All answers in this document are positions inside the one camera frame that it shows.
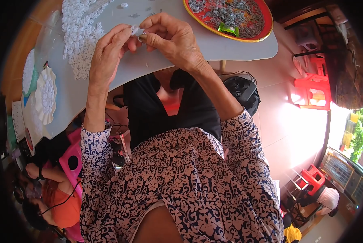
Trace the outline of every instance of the round red tray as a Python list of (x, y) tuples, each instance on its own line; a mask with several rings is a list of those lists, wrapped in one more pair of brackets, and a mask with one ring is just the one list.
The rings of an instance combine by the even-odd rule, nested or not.
[(224, 34), (220, 31), (218, 31), (217, 29), (215, 29), (214, 27), (212, 27), (210, 24), (206, 24), (205, 22), (202, 21), (202, 19), (200, 18), (200, 15), (202, 15), (202, 13), (193, 13), (192, 10), (190, 9), (189, 5), (188, 5), (188, 0), (183, 0), (184, 3), (184, 7), (185, 9), (188, 11), (188, 13), (196, 20), (198, 21), (201, 25), (203, 25), (205, 28), (207, 28), (208, 30), (220, 35), (220, 36), (224, 36), (227, 37), (229, 39), (235, 40), (235, 41), (241, 41), (241, 42), (258, 42), (258, 41), (263, 41), (264, 39), (266, 39), (266, 37), (268, 37), (270, 35), (270, 33), (272, 32), (273, 29), (273, 17), (272, 14), (268, 8), (268, 6), (266, 5), (266, 3), (263, 0), (254, 0), (258, 6), (261, 9), (261, 13), (262, 16), (264, 17), (265, 20), (265, 26), (262, 29), (261, 33), (257, 36), (255, 36), (254, 38), (241, 38), (241, 37), (235, 37), (235, 36), (230, 36), (227, 34)]

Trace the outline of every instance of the table surface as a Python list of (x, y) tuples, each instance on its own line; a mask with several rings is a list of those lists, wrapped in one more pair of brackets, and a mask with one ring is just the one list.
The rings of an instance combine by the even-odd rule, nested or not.
[[(264, 41), (253, 43), (238, 42), (219, 36), (195, 21), (184, 8), (182, 0), (130, 0), (129, 6), (122, 9), (120, 4), (123, 2), (123, 0), (115, 0), (109, 3), (100, 16), (95, 19), (93, 25), (101, 22), (104, 32), (107, 33), (112, 27), (120, 23), (139, 25), (152, 12), (159, 13), (161, 9), (162, 12), (167, 12), (191, 25), (200, 50), (207, 61), (266, 59), (274, 57), (278, 51), (278, 43), (273, 31)], [(139, 14), (139, 17), (129, 17), (134, 13)], [(54, 39), (49, 40), (51, 45), (48, 47), (47, 58), (43, 60), (43, 62), (48, 61), (49, 66), (56, 74), (58, 92), (56, 110), (53, 114), (54, 119), (50, 124), (44, 125), (41, 136), (34, 133), (31, 119), (25, 119), (25, 126), (29, 129), (34, 145), (43, 136), (51, 139), (64, 131), (86, 106), (88, 78), (75, 80), (73, 69), (68, 64), (68, 58), (62, 59), (65, 44), (63, 43), (63, 35), (58, 34), (62, 33), (61, 24), (60, 17), (53, 31)], [(148, 53), (143, 46), (137, 50), (136, 54), (125, 54), (119, 64), (116, 77), (110, 85), (110, 90), (143, 75), (171, 66), (173, 66), (172, 63), (166, 60), (159, 51)], [(23, 103), (23, 115), (24, 117), (30, 116), (30, 105), (24, 106)]]

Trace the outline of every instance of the tree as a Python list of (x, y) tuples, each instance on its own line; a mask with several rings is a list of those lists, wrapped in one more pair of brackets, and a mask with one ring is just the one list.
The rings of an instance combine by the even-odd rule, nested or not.
[(363, 153), (363, 108), (357, 110), (355, 114), (358, 115), (358, 121), (354, 129), (353, 139), (350, 143), (350, 147), (354, 150), (350, 159), (357, 163)]

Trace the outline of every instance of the wrinkled hand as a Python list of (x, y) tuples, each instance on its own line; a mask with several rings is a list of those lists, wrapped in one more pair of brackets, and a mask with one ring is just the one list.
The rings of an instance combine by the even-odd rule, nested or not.
[(139, 37), (147, 51), (158, 49), (176, 67), (192, 73), (207, 64), (188, 23), (162, 12), (146, 18), (140, 28), (147, 33)]
[(27, 164), (25, 169), (28, 172), (28, 176), (32, 179), (36, 179), (40, 172), (40, 168), (35, 163)]
[(104, 93), (114, 80), (122, 56), (130, 50), (135, 53), (142, 44), (131, 35), (131, 25), (120, 24), (112, 28), (96, 44), (91, 60), (89, 91)]

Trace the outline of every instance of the candy wrapper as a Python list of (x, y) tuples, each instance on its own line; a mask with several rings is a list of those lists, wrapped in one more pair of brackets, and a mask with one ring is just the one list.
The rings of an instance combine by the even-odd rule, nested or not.
[(228, 35), (239, 37), (239, 28), (238, 27), (230, 27), (230, 26), (225, 25), (223, 22), (221, 22), (219, 24), (218, 31), (228, 34)]

